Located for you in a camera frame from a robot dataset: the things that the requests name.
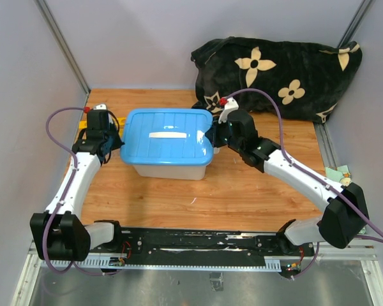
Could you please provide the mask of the white plastic bin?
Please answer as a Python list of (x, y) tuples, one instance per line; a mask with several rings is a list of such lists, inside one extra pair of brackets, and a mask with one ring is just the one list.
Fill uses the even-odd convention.
[(206, 174), (206, 166), (158, 166), (133, 165), (142, 177), (161, 179), (202, 180)]

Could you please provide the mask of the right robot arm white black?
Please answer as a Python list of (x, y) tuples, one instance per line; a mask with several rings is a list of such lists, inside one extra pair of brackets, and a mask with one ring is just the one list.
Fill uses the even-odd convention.
[(276, 246), (282, 254), (290, 255), (307, 242), (344, 249), (366, 225), (368, 210), (359, 185), (344, 186), (295, 160), (281, 144), (259, 136), (248, 112), (234, 110), (224, 123), (214, 121), (206, 138), (216, 148), (237, 152), (248, 166), (284, 181), (322, 212), (320, 217), (291, 220), (279, 230)]

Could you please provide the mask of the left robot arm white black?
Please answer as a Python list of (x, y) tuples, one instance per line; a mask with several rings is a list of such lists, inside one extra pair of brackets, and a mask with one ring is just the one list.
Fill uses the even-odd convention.
[(84, 261), (99, 246), (117, 252), (124, 244), (118, 221), (100, 220), (87, 226), (80, 221), (91, 182), (112, 152), (124, 144), (118, 120), (106, 105), (83, 108), (83, 112), (87, 126), (66, 149), (71, 159), (60, 188), (45, 211), (30, 220), (37, 253), (45, 261)]

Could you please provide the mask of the yellow test tube rack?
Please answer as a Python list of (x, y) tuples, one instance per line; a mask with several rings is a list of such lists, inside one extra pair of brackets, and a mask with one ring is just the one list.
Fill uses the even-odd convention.
[[(114, 122), (119, 124), (119, 135), (122, 136), (123, 130), (124, 130), (124, 125), (126, 122), (126, 117), (118, 117), (116, 120), (114, 119)], [(82, 130), (86, 127), (87, 127), (87, 121), (86, 120), (80, 121), (79, 130)]]

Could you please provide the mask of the blue plastic tray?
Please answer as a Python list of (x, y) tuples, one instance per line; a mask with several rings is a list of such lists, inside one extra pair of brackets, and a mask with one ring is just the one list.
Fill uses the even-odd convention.
[(214, 156), (205, 136), (212, 120), (206, 110), (132, 110), (124, 123), (121, 159), (132, 165), (207, 166)]

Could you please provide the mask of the green cloth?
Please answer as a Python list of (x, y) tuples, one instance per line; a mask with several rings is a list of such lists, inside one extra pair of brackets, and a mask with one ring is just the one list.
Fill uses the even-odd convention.
[(325, 167), (325, 174), (327, 178), (339, 182), (343, 186), (348, 186), (351, 183), (351, 174), (347, 165), (336, 168)]

